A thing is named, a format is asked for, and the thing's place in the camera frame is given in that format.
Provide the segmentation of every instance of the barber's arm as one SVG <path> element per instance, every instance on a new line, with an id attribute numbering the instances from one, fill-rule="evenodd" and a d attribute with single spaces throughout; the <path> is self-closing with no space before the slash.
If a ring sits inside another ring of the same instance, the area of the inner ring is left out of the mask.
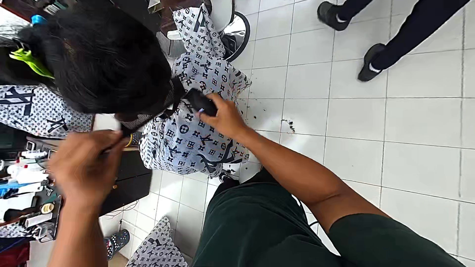
<path id="1" fill-rule="evenodd" d="M 56 184 L 66 196 L 49 267 L 106 267 L 99 228 L 101 205 L 112 189 L 124 141 L 122 133 L 72 133 L 50 161 Z M 107 157 L 99 159 L 106 148 Z"/>
<path id="2" fill-rule="evenodd" d="M 200 114 L 200 119 L 246 146 L 284 188 L 309 207 L 326 232 L 346 215 L 373 213 L 388 217 L 329 169 L 246 126 L 233 102 L 217 94 L 207 97 L 216 104 L 218 114 Z"/>

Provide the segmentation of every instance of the red cloth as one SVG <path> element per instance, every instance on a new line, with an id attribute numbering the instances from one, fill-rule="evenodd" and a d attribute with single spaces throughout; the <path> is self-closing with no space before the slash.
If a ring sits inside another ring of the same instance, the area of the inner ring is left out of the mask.
<path id="1" fill-rule="evenodd" d="M 29 242 L 0 253 L 0 267 L 16 267 L 29 260 Z"/>

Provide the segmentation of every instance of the green hair clip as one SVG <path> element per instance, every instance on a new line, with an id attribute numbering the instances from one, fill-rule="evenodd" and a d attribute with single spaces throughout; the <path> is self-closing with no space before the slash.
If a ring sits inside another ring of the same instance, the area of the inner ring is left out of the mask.
<path id="1" fill-rule="evenodd" d="M 12 52 L 10 57 L 25 62 L 38 75 L 54 79 L 53 74 L 43 65 L 43 63 L 41 63 L 41 61 L 31 54 L 31 51 L 25 51 L 25 49 L 20 48 L 17 51 Z"/>

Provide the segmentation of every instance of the barber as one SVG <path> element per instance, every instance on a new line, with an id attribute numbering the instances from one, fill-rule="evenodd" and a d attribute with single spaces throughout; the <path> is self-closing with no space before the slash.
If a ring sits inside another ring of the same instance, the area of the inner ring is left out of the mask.
<path id="1" fill-rule="evenodd" d="M 461 267 L 433 242 L 391 219 L 319 163 L 272 142 L 242 121 L 235 105 L 208 95 L 216 117 L 200 119 L 246 146 L 264 169 L 238 185 L 225 179 L 209 203 L 193 266 Z M 50 267 L 107 266 L 98 224 L 114 184 L 124 143 L 99 153 L 120 133 L 68 137 L 51 162 L 66 195 Z M 341 254 L 331 253 L 310 229 L 292 197 L 305 203 Z"/>

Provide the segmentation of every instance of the hair clip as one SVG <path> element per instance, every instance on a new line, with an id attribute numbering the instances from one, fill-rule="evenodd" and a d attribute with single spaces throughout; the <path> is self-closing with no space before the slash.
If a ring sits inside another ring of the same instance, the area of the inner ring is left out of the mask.
<path id="1" fill-rule="evenodd" d="M 31 50 L 26 51 L 25 49 L 20 48 L 17 51 L 12 52 L 9 56 L 12 59 L 25 62 L 38 75 L 54 79 L 53 74 L 43 65 L 43 63 L 31 54 Z"/>
<path id="2" fill-rule="evenodd" d="M 31 17 L 31 24 L 37 25 L 37 24 L 46 24 L 48 21 L 41 15 L 33 15 Z"/>

